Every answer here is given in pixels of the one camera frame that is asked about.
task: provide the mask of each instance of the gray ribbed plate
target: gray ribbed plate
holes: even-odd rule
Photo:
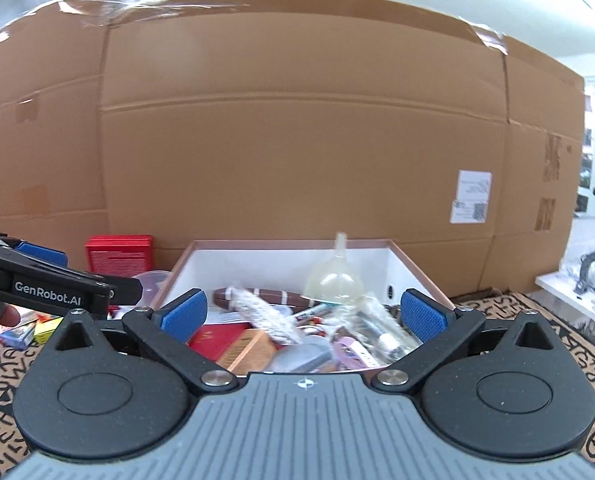
[[[426,427],[410,399],[378,394],[357,374],[254,374],[202,399],[142,456],[85,465],[36,453],[6,477],[22,479],[591,480],[595,466],[577,454],[534,464],[470,456]]]

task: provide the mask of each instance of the white storage box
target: white storage box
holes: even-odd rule
[[[347,248],[349,263],[381,303],[399,304],[407,288],[416,288],[453,308],[392,241],[349,240]],[[235,284],[301,294],[313,266],[332,255],[332,240],[198,240],[186,248],[153,306],[159,308],[194,287],[206,292],[209,305],[214,290]]]

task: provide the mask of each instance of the funnel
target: funnel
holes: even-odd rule
[[[362,280],[346,260],[346,233],[338,233],[335,255],[313,268],[306,280],[303,297],[323,303],[343,304],[364,292]]]

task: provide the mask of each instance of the red passport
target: red passport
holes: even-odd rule
[[[248,323],[202,325],[186,344],[207,359],[217,361],[248,328]]]

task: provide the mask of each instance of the metal screw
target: metal screw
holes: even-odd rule
[[[382,370],[377,374],[377,380],[386,386],[400,386],[409,380],[409,375],[401,370]]]
[[[202,375],[202,382],[206,386],[226,386],[232,379],[232,373],[226,370],[210,370]]]

